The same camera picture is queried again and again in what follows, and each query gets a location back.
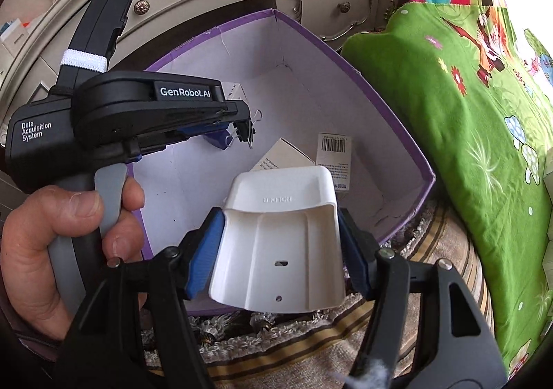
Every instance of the human hand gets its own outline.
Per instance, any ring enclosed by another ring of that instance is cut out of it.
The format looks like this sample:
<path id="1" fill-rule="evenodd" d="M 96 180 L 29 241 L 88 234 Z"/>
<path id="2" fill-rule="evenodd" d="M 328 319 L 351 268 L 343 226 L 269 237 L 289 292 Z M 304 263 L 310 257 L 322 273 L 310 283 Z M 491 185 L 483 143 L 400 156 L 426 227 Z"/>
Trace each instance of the human hand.
<path id="1" fill-rule="evenodd" d="M 132 177 L 123 187 L 121 215 L 102 240 L 106 258 L 142 259 L 144 235 L 130 211 L 144 206 L 144 191 Z M 48 245 L 58 236 L 93 232 L 103 216 L 96 191 L 73 193 L 48 186 L 31 194 L 4 225 L 0 267 L 8 298 L 18 314 L 41 333 L 63 340 L 72 316 L 56 288 Z"/>

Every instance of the gray handle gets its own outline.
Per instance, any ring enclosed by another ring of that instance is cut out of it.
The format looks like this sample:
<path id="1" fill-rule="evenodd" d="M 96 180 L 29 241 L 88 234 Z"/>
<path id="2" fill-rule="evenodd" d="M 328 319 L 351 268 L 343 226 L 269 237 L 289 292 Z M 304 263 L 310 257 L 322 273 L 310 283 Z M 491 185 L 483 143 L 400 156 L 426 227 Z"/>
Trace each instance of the gray handle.
<path id="1" fill-rule="evenodd" d="M 104 215 L 98 230 L 77 238 L 58 236 L 48 246 L 57 290 L 71 314 L 77 312 L 86 291 L 93 289 L 95 276 L 106 262 L 102 238 L 116 224 L 121 213 L 126 172 L 126 164 L 117 163 L 99 169 L 93 177 L 80 174 L 57 183 L 70 191 L 96 189 L 104 204 Z"/>

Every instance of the brass knob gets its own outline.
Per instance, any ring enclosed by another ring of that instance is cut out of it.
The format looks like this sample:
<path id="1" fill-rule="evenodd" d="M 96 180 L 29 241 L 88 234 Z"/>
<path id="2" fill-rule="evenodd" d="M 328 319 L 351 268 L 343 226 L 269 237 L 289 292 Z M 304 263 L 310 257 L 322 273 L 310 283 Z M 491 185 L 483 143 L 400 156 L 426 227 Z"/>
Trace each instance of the brass knob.
<path id="1" fill-rule="evenodd" d="M 338 4 L 338 8 L 342 13 L 347 13 L 349 12 L 349 9 L 351 9 L 351 4 L 348 1 L 346 1 L 341 4 Z"/>
<path id="2" fill-rule="evenodd" d="M 137 15 L 145 15 L 150 10 L 150 3 L 145 0 L 140 0 L 134 5 L 134 12 Z"/>

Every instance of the white strap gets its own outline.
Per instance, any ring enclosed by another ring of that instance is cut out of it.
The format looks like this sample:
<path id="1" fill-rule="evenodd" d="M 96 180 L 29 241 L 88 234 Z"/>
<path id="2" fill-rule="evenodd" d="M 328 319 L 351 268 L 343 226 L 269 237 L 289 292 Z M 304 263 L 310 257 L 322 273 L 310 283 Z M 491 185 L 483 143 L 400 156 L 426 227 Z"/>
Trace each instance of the white strap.
<path id="1" fill-rule="evenodd" d="M 62 58 L 62 65 L 89 69 L 97 73 L 105 73 L 107 71 L 107 58 L 97 56 L 96 54 L 89 54 L 82 50 L 67 49 Z"/>

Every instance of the white plastic holder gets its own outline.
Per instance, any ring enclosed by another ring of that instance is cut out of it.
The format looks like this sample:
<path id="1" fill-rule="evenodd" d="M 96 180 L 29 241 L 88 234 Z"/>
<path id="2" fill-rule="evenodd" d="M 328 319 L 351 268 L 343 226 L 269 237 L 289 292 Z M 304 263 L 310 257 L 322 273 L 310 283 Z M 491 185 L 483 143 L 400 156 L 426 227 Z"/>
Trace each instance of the white plastic holder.
<path id="1" fill-rule="evenodd" d="M 220 303 L 303 313 L 346 291 L 332 176 L 323 166 L 245 172 L 231 186 L 209 286 Z"/>

